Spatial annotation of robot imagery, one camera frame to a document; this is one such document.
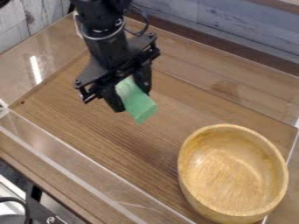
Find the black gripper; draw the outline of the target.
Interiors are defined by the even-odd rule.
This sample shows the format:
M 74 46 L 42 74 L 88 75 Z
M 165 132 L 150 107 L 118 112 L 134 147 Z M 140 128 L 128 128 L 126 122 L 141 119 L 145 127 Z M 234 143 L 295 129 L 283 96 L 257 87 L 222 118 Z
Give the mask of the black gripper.
M 149 95 L 152 89 L 152 62 L 160 56 L 156 46 L 157 36 L 146 32 L 128 38 L 125 31 L 114 35 L 101 35 L 97 31 L 81 30 L 89 51 L 89 62 L 77 78 L 74 88 L 84 103 L 94 98 L 104 99 L 116 113 L 124 112 L 124 104 L 117 95 L 116 85 L 133 76 L 134 84 Z

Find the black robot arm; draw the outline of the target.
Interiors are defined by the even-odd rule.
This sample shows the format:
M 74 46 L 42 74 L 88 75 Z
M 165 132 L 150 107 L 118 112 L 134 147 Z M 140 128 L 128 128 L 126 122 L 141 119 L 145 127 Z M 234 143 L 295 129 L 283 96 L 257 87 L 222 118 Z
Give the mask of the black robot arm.
M 85 103 L 98 98 L 114 112 L 122 112 L 125 105 L 117 84 L 130 77 L 145 94 L 152 89 L 152 62 L 160 56 L 156 34 L 141 30 L 132 38 L 126 37 L 130 31 L 125 13 L 144 13 L 133 6 L 133 0 L 70 0 L 70 3 L 89 52 L 89 62 L 74 80 L 74 88 Z

